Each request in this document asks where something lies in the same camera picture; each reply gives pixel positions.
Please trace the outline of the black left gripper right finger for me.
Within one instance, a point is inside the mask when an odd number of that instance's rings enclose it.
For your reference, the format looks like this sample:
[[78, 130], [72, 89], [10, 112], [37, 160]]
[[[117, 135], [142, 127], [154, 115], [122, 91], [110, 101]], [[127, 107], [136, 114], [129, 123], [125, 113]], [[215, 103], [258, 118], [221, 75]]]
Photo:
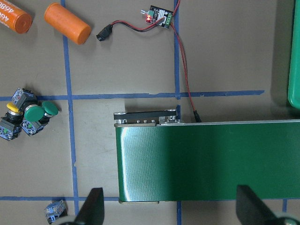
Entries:
[[278, 218], [247, 185], [238, 185], [236, 215], [242, 225], [279, 225]]

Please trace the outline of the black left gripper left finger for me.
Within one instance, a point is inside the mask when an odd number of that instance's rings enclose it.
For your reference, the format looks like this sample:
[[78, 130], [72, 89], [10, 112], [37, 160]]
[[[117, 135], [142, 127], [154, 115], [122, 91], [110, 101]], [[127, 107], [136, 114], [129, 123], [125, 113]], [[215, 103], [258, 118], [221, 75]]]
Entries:
[[83, 206], [77, 214], [76, 225], [102, 225], [104, 222], [103, 188], [92, 188]]

